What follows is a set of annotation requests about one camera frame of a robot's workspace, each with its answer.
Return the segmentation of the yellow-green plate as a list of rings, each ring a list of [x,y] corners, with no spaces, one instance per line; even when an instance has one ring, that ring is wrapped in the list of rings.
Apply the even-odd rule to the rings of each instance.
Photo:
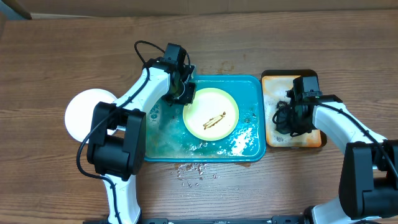
[[[203,88],[193,102],[183,107],[183,122],[188,131],[204,141],[217,141],[231,134],[239,120],[235,99],[219,88]]]

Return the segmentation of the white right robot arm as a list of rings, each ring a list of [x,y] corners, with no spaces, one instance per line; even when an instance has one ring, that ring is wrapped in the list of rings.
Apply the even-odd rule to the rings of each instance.
[[[329,137],[345,155],[338,197],[302,215],[274,216],[271,223],[375,223],[397,215],[397,141],[372,132],[335,95],[324,95],[313,70],[266,70],[262,78],[281,84],[291,77],[288,103],[278,103],[275,130],[296,138],[313,130]]]

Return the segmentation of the white plate front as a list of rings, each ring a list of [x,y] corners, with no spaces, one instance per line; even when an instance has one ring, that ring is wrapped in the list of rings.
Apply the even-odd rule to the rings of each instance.
[[[91,131],[93,111],[99,102],[112,103],[117,98],[109,91],[94,88],[85,90],[69,102],[64,116],[69,135],[82,142]]]

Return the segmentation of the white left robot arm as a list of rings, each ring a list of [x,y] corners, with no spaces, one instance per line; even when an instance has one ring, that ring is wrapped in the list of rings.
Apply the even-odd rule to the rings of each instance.
[[[159,101],[187,105],[196,85],[195,66],[183,60],[151,59],[133,86],[112,103],[99,102],[91,129],[79,151],[87,148],[87,161],[95,168],[92,178],[104,182],[109,205],[107,223],[140,223],[136,174],[146,153],[146,118]]]

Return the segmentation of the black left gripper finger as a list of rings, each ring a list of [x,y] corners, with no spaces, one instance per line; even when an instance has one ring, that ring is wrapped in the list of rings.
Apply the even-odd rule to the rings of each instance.
[[[194,65],[185,65],[184,73],[183,73],[183,82],[188,83],[193,77],[196,66]]]
[[[188,82],[187,84],[184,84],[183,87],[183,93],[181,94],[181,96],[179,96],[178,103],[180,105],[192,104],[195,97],[197,87],[196,84],[193,82]]]

